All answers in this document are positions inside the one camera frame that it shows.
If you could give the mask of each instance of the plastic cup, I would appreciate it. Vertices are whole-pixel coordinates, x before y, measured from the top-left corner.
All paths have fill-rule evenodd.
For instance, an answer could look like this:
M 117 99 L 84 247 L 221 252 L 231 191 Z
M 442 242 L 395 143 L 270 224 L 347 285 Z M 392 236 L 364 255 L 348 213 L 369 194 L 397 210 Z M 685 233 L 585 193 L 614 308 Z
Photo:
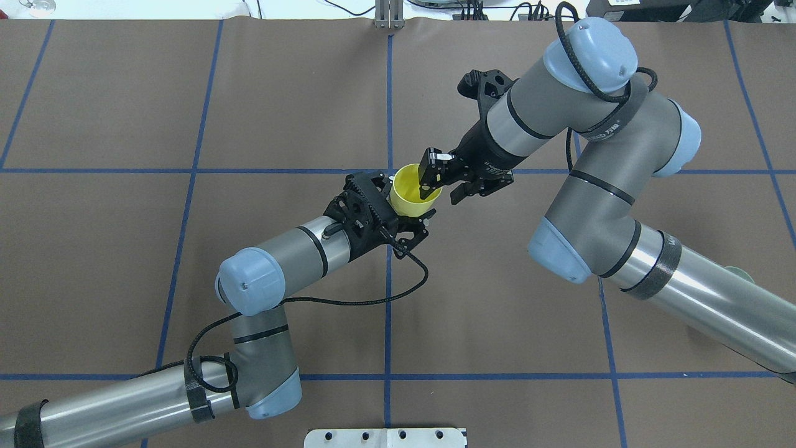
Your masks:
M 413 163 L 399 169 L 392 181 L 390 204 L 397 214 L 417 218 L 426 213 L 443 192 L 442 188 L 438 188 L 428 198 L 420 198 L 419 167 L 419 163 Z

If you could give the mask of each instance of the silver metal tube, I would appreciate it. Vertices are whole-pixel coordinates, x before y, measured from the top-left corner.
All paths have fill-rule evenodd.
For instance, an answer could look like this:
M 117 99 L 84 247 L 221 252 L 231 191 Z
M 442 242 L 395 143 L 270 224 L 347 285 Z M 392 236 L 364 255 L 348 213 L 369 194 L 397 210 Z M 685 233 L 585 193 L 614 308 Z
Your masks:
M 655 245 L 651 235 L 640 240 L 625 264 L 632 269 L 623 267 L 608 280 L 627 288 L 638 268 L 650 264 Z M 672 277 L 648 301 L 774 373 L 796 371 L 796 305 L 687 247 Z
M 209 383 L 219 387 L 228 384 L 223 365 L 204 362 L 202 371 Z M 229 392 L 208 391 L 207 398 L 215 415 L 234 409 Z M 0 419 L 3 446 L 14 446 L 15 421 L 16 415 Z M 188 424 L 195 423 L 185 395 L 182 366 L 56 400 L 41 409 L 41 432 L 47 448 L 121 446 Z

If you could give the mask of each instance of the grid line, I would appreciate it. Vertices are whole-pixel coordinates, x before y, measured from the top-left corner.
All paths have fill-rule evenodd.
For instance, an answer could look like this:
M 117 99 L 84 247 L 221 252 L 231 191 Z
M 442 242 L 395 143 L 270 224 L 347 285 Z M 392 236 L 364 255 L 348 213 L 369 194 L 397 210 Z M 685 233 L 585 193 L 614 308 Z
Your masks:
M 41 60 L 45 57 L 45 51 L 47 50 L 47 44 L 49 43 L 50 36 L 53 35 L 53 28 L 55 27 L 55 21 L 51 20 L 49 26 L 47 27 L 47 33 L 45 34 L 44 41 L 41 43 L 41 48 L 39 49 L 39 55 L 36 57 L 36 63 L 33 64 L 33 70 L 30 72 L 30 77 L 28 78 L 28 84 L 25 86 L 25 92 L 22 93 L 22 99 L 19 101 L 19 108 L 17 109 L 17 115 L 14 117 L 14 122 L 11 124 L 11 129 L 8 133 L 8 139 L 6 139 L 6 146 L 3 147 L 2 155 L 0 155 L 0 169 L 6 164 L 6 158 L 8 157 L 8 153 L 11 150 L 11 143 L 14 141 L 14 134 L 17 133 L 17 126 L 19 125 L 19 121 L 22 119 L 22 113 L 25 111 L 25 105 L 28 102 L 28 95 L 30 95 L 30 90 L 33 88 L 33 82 L 36 80 L 36 75 L 39 72 L 39 67 L 41 66 Z
M 387 36 L 387 170 L 393 175 L 392 166 L 392 37 Z M 392 248 L 387 245 L 386 272 L 384 273 L 386 297 L 392 296 Z M 384 427 L 392 425 L 392 303 L 384 304 Z
M 124 381 L 138 374 L 0 373 L 0 381 Z M 302 373 L 302 381 L 540 381 L 612 379 L 752 379 L 777 378 L 769 371 L 628 371 L 573 373 Z
M 619 394 L 619 381 L 616 374 L 616 359 L 614 358 L 614 342 L 611 338 L 611 325 L 608 320 L 608 306 L 605 301 L 605 289 L 603 279 L 597 279 L 599 287 L 599 301 L 603 313 L 603 332 L 605 334 L 605 347 L 608 354 L 608 368 L 611 371 L 611 388 L 614 390 L 614 408 L 616 410 L 616 423 L 619 430 L 619 443 L 622 448 L 627 448 L 627 436 L 625 434 L 625 417 L 622 412 L 622 397 Z
M 169 296 L 166 300 L 166 311 L 163 313 L 163 326 L 160 333 L 160 343 L 158 344 L 158 355 L 155 360 L 155 368 L 160 368 L 163 365 L 163 354 L 166 350 L 166 339 L 169 335 L 169 323 L 171 321 L 171 310 L 174 306 L 174 294 L 177 290 L 177 277 L 180 270 L 180 261 L 182 259 L 182 248 L 185 244 L 185 230 L 188 226 L 188 218 L 190 216 L 191 202 L 193 200 L 193 187 L 196 184 L 196 177 L 199 166 L 199 156 L 201 155 L 201 145 L 205 134 L 205 123 L 207 121 L 207 111 L 210 106 L 210 94 L 213 91 L 213 77 L 216 73 L 216 62 L 218 60 L 218 50 L 221 44 L 221 32 L 224 29 L 224 21 L 218 21 L 218 31 L 216 33 L 216 44 L 213 49 L 213 60 L 210 63 L 210 74 L 208 75 L 207 90 L 205 92 L 205 103 L 202 107 L 201 122 L 199 123 L 199 132 L 197 135 L 197 145 L 193 153 L 193 166 L 191 168 L 191 179 L 188 183 L 188 192 L 185 195 L 185 208 L 182 212 L 182 224 L 180 225 L 180 236 L 177 241 L 177 251 L 174 255 L 174 268 L 171 271 L 171 282 L 169 286 Z
M 782 209 L 782 216 L 785 218 L 785 225 L 787 226 L 788 233 L 790 234 L 790 242 L 791 244 L 793 244 L 794 248 L 796 249 L 796 232 L 794 232 L 793 223 L 790 220 L 790 215 L 788 214 L 788 208 L 785 204 L 785 199 L 782 196 L 782 192 L 779 190 L 779 182 L 777 182 L 777 176 L 774 172 L 774 164 L 771 162 L 771 157 L 768 154 L 768 148 L 766 148 L 766 141 L 763 139 L 763 132 L 760 131 L 760 125 L 757 121 L 757 114 L 755 114 L 755 108 L 753 108 L 751 105 L 751 99 L 749 98 L 749 92 L 747 91 L 746 83 L 743 82 L 743 74 L 741 73 L 741 67 L 738 62 L 736 45 L 732 40 L 732 31 L 730 30 L 730 22 L 726 19 L 724 20 L 724 32 L 727 35 L 727 43 L 729 44 L 730 47 L 730 56 L 732 56 L 732 64 L 735 66 L 736 69 L 736 76 L 738 77 L 738 85 L 741 87 L 743 100 L 746 102 L 752 126 L 755 128 L 757 141 L 758 143 L 760 143 L 760 150 L 763 152 L 763 158 L 766 160 L 766 166 L 768 167 L 768 174 L 771 177 L 771 184 L 774 186 L 774 193 L 776 193 L 777 195 L 777 201 L 779 202 L 779 207 Z

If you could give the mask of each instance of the metal post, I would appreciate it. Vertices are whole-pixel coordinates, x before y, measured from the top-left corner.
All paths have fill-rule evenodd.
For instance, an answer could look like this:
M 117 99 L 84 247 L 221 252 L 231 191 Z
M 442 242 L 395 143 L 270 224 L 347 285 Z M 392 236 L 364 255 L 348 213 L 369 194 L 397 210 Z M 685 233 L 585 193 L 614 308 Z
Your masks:
M 376 0 L 377 28 L 404 28 L 404 2 L 402 0 Z
M 204 362 L 205 379 L 228 384 L 226 368 Z M 215 415 L 232 411 L 232 395 L 208 391 Z M 0 417 L 0 446 L 14 446 L 17 415 Z M 52 401 L 41 408 L 41 434 L 47 448 L 121 446 L 153 434 L 193 424 L 182 366 Z

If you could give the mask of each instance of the black wire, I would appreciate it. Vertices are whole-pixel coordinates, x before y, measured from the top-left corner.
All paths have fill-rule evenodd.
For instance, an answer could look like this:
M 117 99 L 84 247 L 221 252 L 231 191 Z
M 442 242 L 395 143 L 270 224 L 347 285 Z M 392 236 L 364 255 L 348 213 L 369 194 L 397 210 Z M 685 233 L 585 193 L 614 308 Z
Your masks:
M 419 282 L 417 282 L 416 285 L 412 286 L 410 289 L 407 289 L 406 291 L 404 291 L 404 292 L 402 292 L 400 294 L 396 294 L 395 296 L 385 297 L 385 298 L 379 299 L 377 301 L 333 301 L 333 300 L 329 300 L 329 299 L 319 299 L 317 297 L 290 297 L 290 298 L 284 299 L 281 302 L 279 302 L 279 305 L 283 305 L 283 304 L 286 304 L 286 303 L 294 303 L 294 302 L 315 302 L 315 303 L 326 304 L 326 305 L 340 305 L 340 306 L 378 305 L 378 304 L 383 304 L 383 303 L 386 303 L 386 302 L 391 302 L 391 301 L 398 300 L 401 297 L 406 297 L 409 294 L 414 293 L 421 286 L 425 285 L 426 281 L 428 281 L 428 267 L 426 267 L 426 265 L 418 257 L 415 257 L 415 255 L 412 254 L 412 252 L 410 252 L 409 249 L 407 249 L 406 247 L 398 244 L 396 239 L 392 235 L 390 235 L 389 232 L 387 232 L 387 230 L 384 227 L 381 228 L 381 235 L 382 235 L 382 237 L 384 237 L 384 240 L 390 246 L 392 246 L 393 249 L 395 249 L 397 252 L 405 255 L 406 257 L 409 257 L 409 259 L 411 259 L 413 262 L 415 262 L 423 270 L 423 279 L 421 279 Z M 199 334 L 197 334 L 196 337 L 193 338 L 193 342 L 191 342 L 191 345 L 188 348 L 188 353 L 185 355 L 185 359 L 184 360 L 177 361 L 177 362 L 174 362 L 174 363 L 171 363 L 171 364 L 167 364 L 165 366 L 162 366 L 162 367 L 150 370 L 150 371 L 146 371 L 146 372 L 142 373 L 139 376 L 149 375 L 149 374 L 152 374 L 152 373 L 155 373 L 155 372 L 158 372 L 158 371 L 166 370 L 167 368 L 176 367 L 178 365 L 185 365 L 185 366 L 187 366 L 186 368 L 188 369 L 188 373 L 191 375 L 191 378 L 193 378 L 200 386 L 204 387 L 208 391 L 216 392 L 216 393 L 219 393 L 219 394 L 231 391 L 233 388 L 235 388 L 235 386 L 238 383 L 238 379 L 239 379 L 238 367 L 232 361 L 227 360 L 225 358 L 222 358 L 220 356 L 201 356 L 199 358 L 200 362 L 201 361 L 210 361 L 210 362 L 223 364 L 231 372 L 232 378 L 230 379 L 229 385 L 227 387 L 215 387 L 212 384 L 206 382 L 205 379 L 202 378 L 202 375 L 199 375 L 197 373 L 197 371 L 194 368 L 193 363 L 191 362 L 191 360 L 193 359 L 193 351 L 194 351 L 194 349 L 196 349 L 197 344 L 199 344 L 199 341 L 201 340 L 201 338 L 207 332 L 209 332 L 210 330 L 214 329 L 215 327 L 217 327 L 219 325 L 225 324 L 225 323 L 229 322 L 230 320 L 236 319 L 237 317 L 240 317 L 240 316 L 241 316 L 241 314 L 239 312 L 236 312 L 235 314 L 231 314 L 231 315 L 229 315 L 229 316 L 227 316 L 227 317 L 225 317 L 223 319 L 216 320 L 215 322 L 213 322 L 212 324 L 208 325 L 207 327 L 204 327 L 199 332 Z
M 314 302 L 319 304 L 326 304 L 326 305 L 339 305 L 339 306 L 366 306 L 366 305 L 378 305 L 387 302 L 392 302 L 395 300 L 400 299 L 401 297 L 406 297 L 411 293 L 414 293 L 417 289 L 421 286 L 425 285 L 426 281 L 428 280 L 428 267 L 415 255 L 410 252 L 405 247 L 399 245 L 395 238 L 392 237 L 389 233 L 387 233 L 384 228 L 381 230 L 382 236 L 388 241 L 389 245 L 392 246 L 393 249 L 397 250 L 398 252 L 402 253 L 409 257 L 410 260 L 415 262 L 420 268 L 423 270 L 423 278 L 417 282 L 416 285 L 412 286 L 411 288 L 403 291 L 401 294 L 396 294 L 395 296 L 385 297 L 383 299 L 379 299 L 377 301 L 332 301 L 330 299 L 319 299 L 317 297 L 290 297 L 283 300 L 281 304 L 288 304 L 294 302 Z
M 600 90 L 597 87 L 597 84 L 591 80 L 588 73 L 586 73 L 586 69 L 584 69 L 580 64 L 580 61 L 578 61 L 578 57 L 575 54 L 575 50 L 572 48 L 572 43 L 569 41 L 569 37 L 564 32 L 564 23 L 561 21 L 561 12 L 564 11 L 564 8 L 569 10 L 569 12 L 575 16 L 575 22 L 579 20 L 578 11 L 572 4 L 567 2 L 559 3 L 556 7 L 556 32 L 558 33 L 559 40 L 561 40 L 561 45 L 564 47 L 564 52 L 567 54 L 567 58 L 569 58 L 569 61 L 572 63 L 572 67 L 575 68 L 575 71 L 578 73 L 580 79 L 583 81 L 586 87 L 588 87 L 589 90 L 591 90 L 591 92 L 594 93 L 595 96 L 597 96 L 600 100 L 606 101 L 608 103 L 623 103 L 627 101 L 627 99 L 630 98 L 629 93 L 625 93 L 624 95 L 620 96 L 608 95 Z M 646 67 L 638 67 L 636 72 L 650 75 L 650 78 L 652 78 L 652 83 L 650 83 L 648 89 L 652 92 L 653 88 L 655 88 L 657 85 L 657 74 L 652 69 L 648 69 Z
M 429 6 L 429 5 L 421 5 L 418 2 L 413 2 L 412 0 L 406 0 L 406 3 L 409 3 L 414 6 L 418 6 L 420 8 L 425 8 L 427 10 L 457 10 L 458 6 Z M 483 9 L 485 10 L 513 10 L 516 6 L 484 6 Z
M 567 128 L 567 168 L 572 171 L 572 128 Z
M 232 378 L 229 380 L 229 385 L 227 387 L 215 387 L 212 384 L 205 381 L 205 379 L 202 378 L 202 376 L 199 375 L 196 369 L 193 367 L 193 362 L 191 362 L 191 360 L 193 359 L 193 350 L 197 347 L 197 344 L 199 344 L 199 340 L 205 335 L 205 333 L 209 332 L 210 330 L 214 329 L 215 327 L 221 324 L 225 324 L 230 320 L 236 319 L 237 317 L 240 316 L 241 314 L 239 312 L 236 312 L 235 314 L 230 314 L 229 316 L 223 319 L 216 320 L 212 324 L 204 327 L 199 332 L 199 334 L 197 334 L 197 336 L 193 338 L 193 342 L 191 343 L 190 347 L 188 347 L 188 354 L 185 355 L 185 361 L 184 361 L 186 368 L 188 369 L 188 373 L 191 375 L 191 378 L 193 378 L 194 381 L 196 381 L 200 386 L 204 387 L 208 391 L 216 392 L 217 394 L 223 394 L 224 392 L 229 392 L 232 389 L 234 389 L 235 385 L 238 384 L 238 367 L 232 361 L 227 360 L 225 358 L 221 358 L 220 356 L 200 357 L 200 362 L 202 360 L 218 362 L 220 364 L 227 366 L 227 368 L 229 368 L 230 372 L 232 373 Z
M 203 384 L 204 383 L 204 386 L 202 386 L 202 387 L 205 387 L 205 388 L 209 389 L 210 391 L 214 391 L 214 392 L 218 392 L 218 393 L 229 392 L 236 386 L 236 384 L 238 383 L 238 367 L 232 361 L 227 360 L 226 358 L 222 358 L 220 356 L 200 356 L 199 357 L 199 362 L 200 363 L 204 363 L 205 361 L 206 362 L 211 362 L 211 363 L 219 363 L 219 364 L 224 365 L 232 373 L 232 378 L 231 378 L 231 380 L 229 382 L 229 386 L 228 387 L 223 387 L 223 388 L 222 387 L 213 387 L 213 386 L 210 386 L 209 384 L 205 383 L 204 379 L 199 376 L 199 374 L 196 372 L 196 370 L 193 369 L 193 365 L 191 365 L 189 367 L 189 370 L 191 372 L 191 376 L 193 377 L 193 379 L 195 379 L 197 381 L 197 383 L 199 383 L 199 384 Z M 145 372 L 143 372 L 140 375 L 136 375 L 134 378 L 141 378 L 142 376 L 152 375 L 153 373 L 158 373 L 159 371 L 164 371 L 166 369 L 170 369 L 172 367 L 181 366 L 181 365 L 185 365 L 185 360 L 174 361 L 173 363 L 168 363 L 168 364 L 166 364 L 164 366 L 161 366 L 161 367 L 149 370 L 149 371 L 145 371 Z
M 528 7 L 528 17 L 531 17 L 531 11 L 532 11 L 533 5 L 531 5 L 528 2 L 522 2 L 522 3 L 520 3 L 519 5 L 517 5 L 514 8 L 514 11 L 511 13 L 511 17 L 509 18 L 509 22 L 514 20 L 514 14 L 516 14 L 517 11 L 520 10 L 520 8 L 523 7 L 523 6 L 527 6 Z
M 367 10 L 367 11 L 362 11 L 361 13 L 355 13 L 353 11 L 347 10 L 346 8 L 338 5 L 337 3 L 330 2 L 329 0 L 323 0 L 323 1 L 326 2 L 326 3 L 329 3 L 331 6 L 336 6 L 337 8 L 340 8 L 341 10 L 344 10 L 346 13 L 351 14 L 354 17 L 364 16 L 365 14 L 369 13 L 370 11 L 376 9 L 376 6 L 374 5 L 374 6 L 371 6 L 371 8 L 369 10 Z
M 145 375 L 152 375 L 153 373 L 158 373 L 159 371 L 164 371 L 164 370 L 166 370 L 167 368 L 172 368 L 172 367 L 176 367 L 176 366 L 181 366 L 181 365 L 182 365 L 182 364 L 184 364 L 184 363 L 185 363 L 185 361 L 184 361 L 184 360 L 175 361 L 175 362 L 173 362 L 173 363 L 166 364 L 165 366 L 161 366 L 161 367 L 158 367 L 158 368 L 154 368 L 154 369 L 152 369 L 152 370 L 145 371 L 145 372 L 143 372 L 143 373 L 142 373 L 142 374 L 140 374 L 140 375 L 136 375 L 136 376 L 134 376 L 133 378 L 140 378 L 140 377 L 142 377 L 142 376 L 145 376 Z

